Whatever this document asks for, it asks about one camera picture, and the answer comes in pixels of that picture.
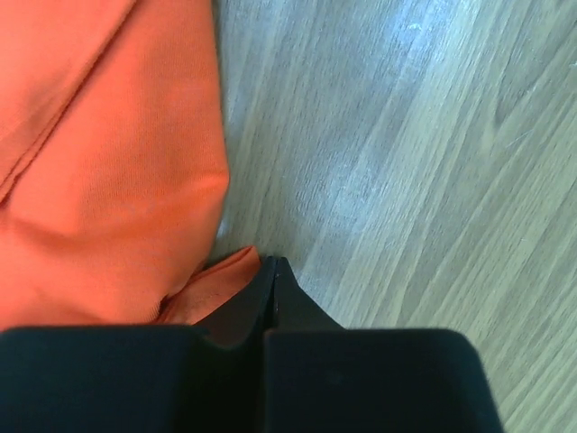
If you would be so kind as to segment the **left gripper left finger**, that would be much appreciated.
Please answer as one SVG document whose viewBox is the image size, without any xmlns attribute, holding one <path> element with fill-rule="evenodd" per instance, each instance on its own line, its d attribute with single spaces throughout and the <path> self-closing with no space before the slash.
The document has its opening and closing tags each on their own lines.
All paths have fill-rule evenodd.
<svg viewBox="0 0 577 433">
<path fill-rule="evenodd" d="M 194 326 L 1 335 L 4 432 L 256 432 L 275 262 Z"/>
</svg>

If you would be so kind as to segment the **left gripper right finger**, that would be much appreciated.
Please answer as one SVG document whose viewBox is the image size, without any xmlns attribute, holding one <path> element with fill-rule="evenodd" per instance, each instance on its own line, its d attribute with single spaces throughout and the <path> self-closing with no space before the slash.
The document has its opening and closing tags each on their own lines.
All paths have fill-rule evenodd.
<svg viewBox="0 0 577 433">
<path fill-rule="evenodd" d="M 346 329 L 274 265 L 264 337 L 267 432 L 498 432 L 481 359 L 444 328 Z"/>
</svg>

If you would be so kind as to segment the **orange t shirt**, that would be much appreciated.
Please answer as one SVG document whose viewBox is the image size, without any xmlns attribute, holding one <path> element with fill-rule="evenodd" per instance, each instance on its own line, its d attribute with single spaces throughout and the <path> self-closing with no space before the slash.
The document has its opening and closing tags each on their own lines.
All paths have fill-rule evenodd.
<svg viewBox="0 0 577 433">
<path fill-rule="evenodd" d="M 210 2 L 2 2 L 2 329 L 208 316 L 228 182 Z"/>
</svg>

